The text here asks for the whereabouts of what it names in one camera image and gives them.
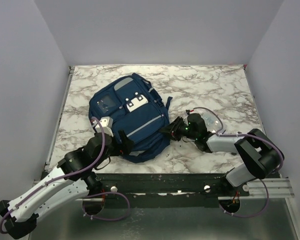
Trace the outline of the navy blue student backpack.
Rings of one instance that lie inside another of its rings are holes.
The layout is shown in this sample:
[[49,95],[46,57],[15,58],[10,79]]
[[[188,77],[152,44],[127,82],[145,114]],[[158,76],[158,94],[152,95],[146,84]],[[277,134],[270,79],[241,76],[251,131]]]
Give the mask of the navy blue student backpack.
[[150,81],[137,73],[120,77],[96,92],[89,101],[88,117],[110,117],[111,130],[117,140],[119,131],[134,142],[123,158],[132,163],[154,159],[170,139],[160,129],[170,123],[169,107],[173,97],[164,102]]

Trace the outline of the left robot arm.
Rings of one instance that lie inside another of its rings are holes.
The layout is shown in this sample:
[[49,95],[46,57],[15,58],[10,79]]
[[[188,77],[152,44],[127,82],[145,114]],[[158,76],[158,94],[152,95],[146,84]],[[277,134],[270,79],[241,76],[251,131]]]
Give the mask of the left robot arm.
[[41,181],[13,200],[0,201],[0,233],[18,240],[31,233],[45,215],[80,198],[103,197],[95,170],[106,159],[129,154],[134,142],[124,131],[119,139],[95,133],[86,145],[67,153]]

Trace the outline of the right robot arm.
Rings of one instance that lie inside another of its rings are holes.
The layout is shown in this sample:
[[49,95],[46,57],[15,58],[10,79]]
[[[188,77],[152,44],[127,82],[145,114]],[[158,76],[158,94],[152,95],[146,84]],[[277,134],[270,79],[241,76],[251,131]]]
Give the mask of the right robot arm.
[[265,179],[278,171],[284,162],[282,151],[261,130],[254,128],[248,133],[237,134],[211,132],[198,113],[189,114],[186,121],[177,117],[159,132],[173,141],[186,137],[202,152],[239,155],[243,163],[228,171],[220,183],[220,191],[226,196],[233,195],[245,182]]

